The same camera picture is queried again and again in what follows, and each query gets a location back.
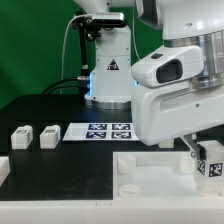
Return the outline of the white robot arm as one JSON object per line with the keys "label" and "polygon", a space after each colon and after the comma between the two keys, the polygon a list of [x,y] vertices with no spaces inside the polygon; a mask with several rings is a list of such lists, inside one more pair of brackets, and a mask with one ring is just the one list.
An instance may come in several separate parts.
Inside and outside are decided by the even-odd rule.
{"label": "white robot arm", "polygon": [[191,135],[224,124],[224,0],[74,1],[91,19],[133,6],[162,31],[163,45],[132,66],[135,133],[149,146],[184,136],[206,160]]}

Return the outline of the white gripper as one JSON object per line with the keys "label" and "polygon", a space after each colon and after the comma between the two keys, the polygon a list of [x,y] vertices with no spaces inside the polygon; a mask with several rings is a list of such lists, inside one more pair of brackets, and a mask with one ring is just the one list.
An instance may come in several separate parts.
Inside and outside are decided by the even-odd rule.
{"label": "white gripper", "polygon": [[189,81],[155,89],[138,85],[132,96],[132,120],[144,144],[183,136],[191,157],[198,161],[200,148],[188,134],[224,124],[224,85],[202,90],[193,90]]}

